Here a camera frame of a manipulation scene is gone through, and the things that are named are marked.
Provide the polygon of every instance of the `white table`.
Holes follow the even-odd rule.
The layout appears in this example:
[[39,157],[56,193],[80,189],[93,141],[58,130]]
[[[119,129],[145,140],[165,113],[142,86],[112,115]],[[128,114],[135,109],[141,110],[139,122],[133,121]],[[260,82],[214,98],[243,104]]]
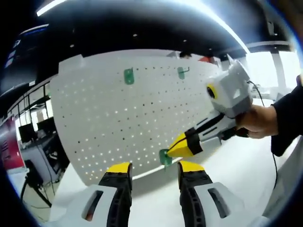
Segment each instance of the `white table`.
[[[213,182],[221,182],[243,199],[245,207],[262,215],[275,182],[275,166],[270,152],[271,138],[261,140],[233,137],[215,152],[202,152],[190,161],[205,167]],[[278,168],[287,160],[297,141],[282,157],[277,157]],[[66,212],[69,202],[86,186],[68,166],[58,187],[50,213],[50,221]],[[179,204],[176,164],[133,181],[133,204],[129,226],[183,227],[184,220]]]

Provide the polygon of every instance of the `ceiling light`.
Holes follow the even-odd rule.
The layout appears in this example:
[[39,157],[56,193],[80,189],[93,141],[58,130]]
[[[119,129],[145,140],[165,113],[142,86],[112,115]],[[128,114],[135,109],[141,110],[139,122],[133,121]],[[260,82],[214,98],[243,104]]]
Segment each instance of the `ceiling light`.
[[221,18],[219,18],[210,8],[208,8],[203,2],[200,0],[173,0],[174,2],[178,2],[181,4],[188,5],[194,9],[199,10],[200,12],[206,14],[215,22],[217,22],[221,27],[223,27],[244,49],[246,53],[250,53],[249,49],[245,45],[245,43],[238,37],[238,35],[229,27]]
[[52,9],[53,7],[55,7],[56,5],[59,5],[63,2],[65,2],[66,0],[54,0],[51,3],[47,4],[46,6],[42,7],[40,10],[37,11],[37,16],[41,16],[42,14],[44,14],[45,12],[49,11],[50,9]]

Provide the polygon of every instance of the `red banner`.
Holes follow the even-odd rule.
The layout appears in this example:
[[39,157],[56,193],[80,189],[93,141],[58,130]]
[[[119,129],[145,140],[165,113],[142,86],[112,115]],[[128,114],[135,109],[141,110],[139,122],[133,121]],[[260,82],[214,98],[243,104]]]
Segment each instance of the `red banner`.
[[14,116],[7,118],[0,126],[0,154],[6,170],[25,167],[19,151]]

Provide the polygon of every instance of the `white pegboard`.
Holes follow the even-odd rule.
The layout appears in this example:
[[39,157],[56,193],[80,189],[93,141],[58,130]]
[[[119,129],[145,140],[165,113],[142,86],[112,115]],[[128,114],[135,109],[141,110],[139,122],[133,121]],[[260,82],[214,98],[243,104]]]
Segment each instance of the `white pegboard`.
[[[212,107],[205,78],[219,69],[210,63],[101,54],[81,62],[61,70],[51,94],[60,140],[86,185],[98,183],[116,163],[132,162],[133,176],[159,167],[159,150]],[[185,79],[178,67],[189,69]],[[134,83],[127,85],[124,70],[131,68]]]

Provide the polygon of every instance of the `desk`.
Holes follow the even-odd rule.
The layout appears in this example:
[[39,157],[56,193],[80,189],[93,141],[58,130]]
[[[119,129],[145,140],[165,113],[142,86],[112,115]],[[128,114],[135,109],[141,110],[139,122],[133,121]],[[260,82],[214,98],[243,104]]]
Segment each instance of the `desk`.
[[30,160],[34,164],[36,170],[43,179],[44,184],[50,182],[51,179],[53,182],[57,181],[60,174],[59,163],[55,166],[51,166],[45,155],[45,152],[48,150],[51,142],[56,136],[57,134],[50,137],[44,137],[35,143],[29,144],[25,149],[20,150],[24,161]]
[[[272,101],[264,100],[265,105]],[[283,156],[276,157],[280,168],[292,153],[297,139]],[[189,161],[200,163],[213,182],[221,182],[240,197],[247,209],[262,215],[275,184],[276,172],[270,151],[271,138],[261,140],[233,137],[215,152],[202,152]],[[83,191],[81,181],[72,164],[68,166],[53,200],[50,221],[63,216],[70,201]],[[183,227],[179,204],[177,165],[133,180],[133,203],[129,226]]]

